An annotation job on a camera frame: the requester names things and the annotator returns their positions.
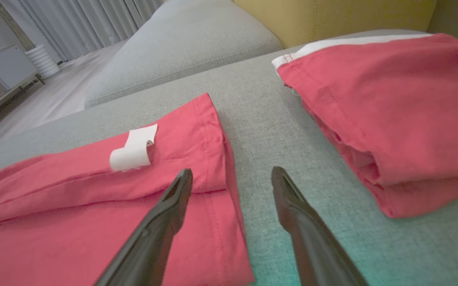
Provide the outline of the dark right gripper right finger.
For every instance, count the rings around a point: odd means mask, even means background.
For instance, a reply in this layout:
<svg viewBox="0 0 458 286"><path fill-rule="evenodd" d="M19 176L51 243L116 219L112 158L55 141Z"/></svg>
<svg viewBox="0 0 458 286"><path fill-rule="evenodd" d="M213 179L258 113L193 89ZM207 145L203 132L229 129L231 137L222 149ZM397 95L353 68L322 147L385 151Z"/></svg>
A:
<svg viewBox="0 0 458 286"><path fill-rule="evenodd" d="M303 286L366 286L368 283L286 170L271 174L279 222L291 236Z"/></svg>

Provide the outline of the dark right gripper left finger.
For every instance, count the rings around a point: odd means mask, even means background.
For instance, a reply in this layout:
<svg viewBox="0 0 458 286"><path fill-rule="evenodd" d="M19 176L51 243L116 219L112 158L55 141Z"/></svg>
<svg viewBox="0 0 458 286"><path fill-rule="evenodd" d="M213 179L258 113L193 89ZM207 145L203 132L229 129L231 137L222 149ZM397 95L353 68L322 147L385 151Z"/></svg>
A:
<svg viewBox="0 0 458 286"><path fill-rule="evenodd" d="M100 275L97 286L163 283L173 238L185 220L192 184L192 170L181 170Z"/></svg>

